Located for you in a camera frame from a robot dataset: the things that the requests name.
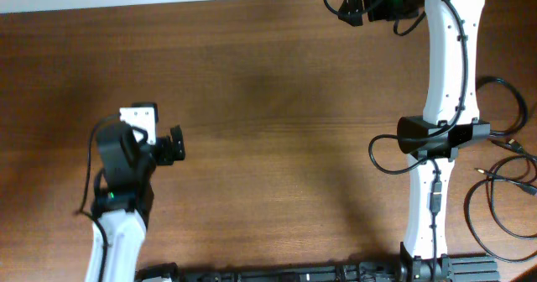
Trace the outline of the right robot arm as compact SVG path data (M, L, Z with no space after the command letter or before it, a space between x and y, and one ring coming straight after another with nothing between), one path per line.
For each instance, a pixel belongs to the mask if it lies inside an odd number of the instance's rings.
M489 123L480 118L476 98L477 33L485 0L343 0L335 10L357 27L365 19L428 23L430 76L422 114L402 117L393 139L408 165L409 220L399 263L362 263L361 281L473 281L499 275L485 258L451 258L445 240L447 191L459 151L486 139ZM467 272L456 272L466 263Z

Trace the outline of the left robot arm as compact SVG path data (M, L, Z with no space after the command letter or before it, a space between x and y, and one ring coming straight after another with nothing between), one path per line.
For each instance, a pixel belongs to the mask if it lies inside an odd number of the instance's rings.
M116 122L97 133L103 167L93 181L94 201L86 215L92 220L93 244L86 281L133 281L146 237L156 168L185 158L180 126L149 143L140 127Z

